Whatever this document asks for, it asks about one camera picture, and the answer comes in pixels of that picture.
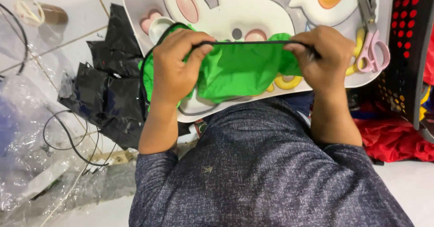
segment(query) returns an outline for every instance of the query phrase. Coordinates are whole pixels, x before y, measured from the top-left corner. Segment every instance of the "scissor blade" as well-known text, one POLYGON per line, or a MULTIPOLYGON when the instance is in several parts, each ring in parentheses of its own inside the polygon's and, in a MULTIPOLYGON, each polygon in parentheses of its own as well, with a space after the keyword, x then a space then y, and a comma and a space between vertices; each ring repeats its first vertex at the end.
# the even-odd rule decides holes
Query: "scissor blade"
POLYGON ((358 0, 360 5, 361 14, 363 15, 363 20, 365 23, 369 23, 369 19, 374 18, 372 13, 371 4, 369 0, 358 0))

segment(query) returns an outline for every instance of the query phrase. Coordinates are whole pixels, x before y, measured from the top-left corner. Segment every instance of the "white cable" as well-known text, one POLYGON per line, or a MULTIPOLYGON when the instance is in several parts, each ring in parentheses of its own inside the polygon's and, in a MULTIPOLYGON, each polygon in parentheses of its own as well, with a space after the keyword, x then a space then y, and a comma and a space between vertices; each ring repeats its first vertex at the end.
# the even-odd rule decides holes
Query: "white cable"
POLYGON ((41 224, 40 227, 43 227, 47 221, 51 218, 51 216, 53 215, 54 212, 56 212, 56 210, 63 204, 63 202, 67 199, 67 197, 69 196, 69 194, 71 194, 71 192, 73 191, 73 189, 75 188, 75 185, 77 184, 77 182, 79 181, 81 174, 86 170, 86 168, 84 168, 84 170, 79 173, 79 176, 77 177, 77 179, 75 179, 75 182, 73 184, 73 186, 71 187, 71 189, 68 191, 68 193, 66 194, 66 196, 62 199, 62 201, 59 202, 59 204, 54 208, 54 210, 50 213, 50 215, 48 215, 48 217, 45 219, 45 221, 41 224))

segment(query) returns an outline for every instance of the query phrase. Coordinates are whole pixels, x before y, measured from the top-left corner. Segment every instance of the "gray speckled shirt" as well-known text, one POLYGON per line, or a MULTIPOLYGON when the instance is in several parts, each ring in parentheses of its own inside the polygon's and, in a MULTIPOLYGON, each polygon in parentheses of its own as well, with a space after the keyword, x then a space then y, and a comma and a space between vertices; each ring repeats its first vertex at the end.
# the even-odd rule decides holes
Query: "gray speckled shirt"
POLYGON ((278 98, 212 118, 179 162, 139 155, 129 225, 412 226, 363 148, 316 145, 278 98))

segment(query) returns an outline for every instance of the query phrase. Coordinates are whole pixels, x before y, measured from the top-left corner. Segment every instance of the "hand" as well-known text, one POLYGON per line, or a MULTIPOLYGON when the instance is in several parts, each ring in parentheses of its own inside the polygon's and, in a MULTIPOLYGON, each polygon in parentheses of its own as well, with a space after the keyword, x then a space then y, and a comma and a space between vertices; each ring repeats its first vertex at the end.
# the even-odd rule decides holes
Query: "hand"
POLYGON ((202 41, 215 39, 203 32, 177 29, 154 48, 154 89, 151 102, 163 102, 175 107, 192 91, 198 81, 200 64, 213 47, 203 45, 196 48, 187 63, 183 60, 191 47, 202 41))
POLYGON ((309 61, 303 45, 288 44, 283 47, 294 53, 304 79, 315 94, 331 95, 336 90, 344 89, 345 71, 354 53, 354 41, 327 26, 318 26, 311 32, 293 36, 291 40, 313 46, 322 57, 309 61))

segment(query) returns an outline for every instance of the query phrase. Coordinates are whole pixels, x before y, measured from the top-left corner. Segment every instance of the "red polka dot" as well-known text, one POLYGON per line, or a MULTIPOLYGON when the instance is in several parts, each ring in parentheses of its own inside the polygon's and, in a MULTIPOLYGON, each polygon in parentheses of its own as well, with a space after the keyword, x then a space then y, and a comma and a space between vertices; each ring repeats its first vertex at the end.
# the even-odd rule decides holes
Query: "red polka dot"
POLYGON ((412 3, 413 5, 416 5, 418 2, 419 2, 419 0, 412 0, 412 1, 411 1, 411 3, 412 3))
POLYGON ((416 16, 417 11, 416 10, 412 10, 410 12, 410 17, 414 18, 416 16))

